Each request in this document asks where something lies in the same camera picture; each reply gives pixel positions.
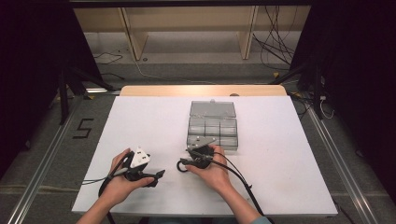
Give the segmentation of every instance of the white table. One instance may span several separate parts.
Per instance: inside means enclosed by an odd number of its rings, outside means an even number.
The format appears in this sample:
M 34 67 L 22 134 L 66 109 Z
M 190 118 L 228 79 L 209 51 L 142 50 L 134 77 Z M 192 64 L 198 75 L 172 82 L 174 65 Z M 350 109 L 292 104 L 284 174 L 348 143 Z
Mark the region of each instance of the white table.
M 337 211 L 289 96 L 119 96 L 110 111 L 85 179 L 106 176 L 112 158 L 141 146 L 151 155 L 145 173 L 165 169 L 156 188 L 134 191 L 111 212 L 133 216 L 226 217 L 227 204 L 199 177 L 181 173 L 191 101 L 234 102 L 239 146 L 229 159 L 242 172 L 264 214 L 335 216 Z M 238 191 L 243 185 L 230 174 Z M 101 182 L 82 186 L 73 212 L 84 213 Z

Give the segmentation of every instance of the black ring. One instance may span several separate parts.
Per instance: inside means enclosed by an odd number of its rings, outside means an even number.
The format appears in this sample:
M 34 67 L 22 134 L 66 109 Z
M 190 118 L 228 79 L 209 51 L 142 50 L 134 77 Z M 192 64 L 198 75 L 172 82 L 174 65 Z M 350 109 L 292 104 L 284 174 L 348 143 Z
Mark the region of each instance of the black ring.
M 178 169 L 181 173 L 186 173 L 186 172 L 188 172 L 188 170 L 182 170 L 182 169 L 180 169 L 180 164 L 181 164 L 181 161 L 178 161 L 178 162 L 177 162 L 177 165 L 176 165 L 177 169 Z

